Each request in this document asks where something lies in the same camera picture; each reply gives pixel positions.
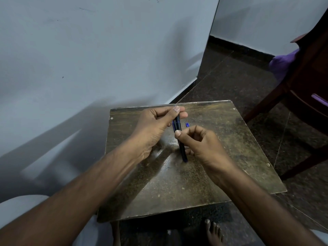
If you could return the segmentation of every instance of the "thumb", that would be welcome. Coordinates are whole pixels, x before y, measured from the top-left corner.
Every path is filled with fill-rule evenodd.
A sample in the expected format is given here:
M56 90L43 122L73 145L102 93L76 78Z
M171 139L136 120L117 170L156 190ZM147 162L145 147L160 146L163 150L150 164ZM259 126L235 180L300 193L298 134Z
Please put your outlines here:
M175 133L174 133L174 136L175 136L176 139L181 141L185 146L188 146L189 148L191 148L192 151L195 152L195 150L197 150L197 148L198 148L197 145L199 144L199 142L192 139L186 133L183 133L180 130L176 130Z
M165 126L167 126L167 124L171 123L178 116L179 112L180 112L180 107L174 106L160 120L163 124L165 124Z

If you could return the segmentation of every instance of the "forearm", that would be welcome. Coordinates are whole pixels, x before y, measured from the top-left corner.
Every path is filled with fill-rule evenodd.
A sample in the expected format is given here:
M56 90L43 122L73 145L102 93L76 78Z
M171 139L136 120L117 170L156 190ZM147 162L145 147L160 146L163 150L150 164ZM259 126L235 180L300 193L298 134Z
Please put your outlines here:
M62 190L0 230L0 245L70 245L98 207L141 160L125 141Z
M266 245L324 245L237 166L220 172L216 184Z

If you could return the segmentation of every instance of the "dark floor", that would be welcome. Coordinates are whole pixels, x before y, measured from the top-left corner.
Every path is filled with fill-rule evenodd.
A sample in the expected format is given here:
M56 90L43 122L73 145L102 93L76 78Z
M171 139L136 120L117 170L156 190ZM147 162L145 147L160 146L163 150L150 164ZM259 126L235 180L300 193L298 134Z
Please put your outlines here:
M209 43L195 87L179 102L230 99L245 115L276 86L267 68L268 62ZM301 122L282 104L257 116L248 126L278 174L310 155L305 144L316 148L328 143L326 136ZM328 163L284 183L288 192L274 197L306 227L328 233ZM168 229L195 226L202 217L219 222L226 245L256 241L250 225L228 202L123 221L122 245L167 245Z

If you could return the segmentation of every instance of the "human hand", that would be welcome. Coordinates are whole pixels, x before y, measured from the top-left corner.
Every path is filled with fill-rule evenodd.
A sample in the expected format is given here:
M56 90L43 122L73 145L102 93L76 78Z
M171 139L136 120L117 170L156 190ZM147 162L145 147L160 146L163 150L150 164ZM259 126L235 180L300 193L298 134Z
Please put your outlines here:
M166 106L148 108L142 111L131 138L142 148L141 160L147 158L152 147L159 141L166 127L180 115L180 119L188 117L183 106Z
M201 160L204 170L214 183L217 183L218 173L235 166L213 131L192 126L183 131L176 130L175 138L189 147L186 149L187 155L194 155Z

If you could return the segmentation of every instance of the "fingernail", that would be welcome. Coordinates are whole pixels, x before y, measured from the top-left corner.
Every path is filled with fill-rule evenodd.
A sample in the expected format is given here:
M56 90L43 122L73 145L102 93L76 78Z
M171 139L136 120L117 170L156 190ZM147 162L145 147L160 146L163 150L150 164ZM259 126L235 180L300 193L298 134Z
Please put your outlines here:
M176 112L179 112L179 111L180 111L180 107L179 107L179 106L174 106L173 109L174 109Z
M176 135L176 136L181 135L181 131L180 131L180 130L176 130L176 131L175 131L175 135Z

